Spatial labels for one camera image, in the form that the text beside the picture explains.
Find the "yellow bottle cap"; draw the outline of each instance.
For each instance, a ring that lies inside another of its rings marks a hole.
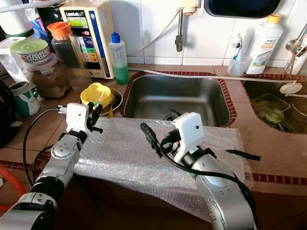
[[[281,16],[279,14],[271,14],[267,20],[267,23],[278,24]]]

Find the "orange hose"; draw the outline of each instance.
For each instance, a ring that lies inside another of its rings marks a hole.
[[[2,164],[0,164],[0,174],[2,175],[2,177],[5,180],[7,180],[13,186],[13,188],[18,193],[19,197],[21,197],[23,194],[26,193],[23,185],[18,180],[18,178],[13,173],[11,173],[11,171],[9,171],[7,168],[5,168]],[[6,212],[7,210],[9,210],[12,207],[12,205],[13,204],[0,205],[0,212]]]

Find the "green liquid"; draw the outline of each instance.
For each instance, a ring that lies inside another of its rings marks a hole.
[[[120,85],[126,85],[129,82],[128,66],[122,68],[113,68],[116,83]]]

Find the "blue bottle cap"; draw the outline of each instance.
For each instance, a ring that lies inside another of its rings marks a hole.
[[[119,34],[116,32],[113,32],[113,34],[111,34],[111,40],[113,43],[119,43],[120,42]]]

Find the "white detergent bottle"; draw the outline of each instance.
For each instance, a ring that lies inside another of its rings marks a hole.
[[[256,26],[254,37],[250,43],[247,56],[252,62],[245,71],[247,74],[260,74],[264,71],[280,36],[283,28],[278,24],[281,16],[271,14],[266,23]]]

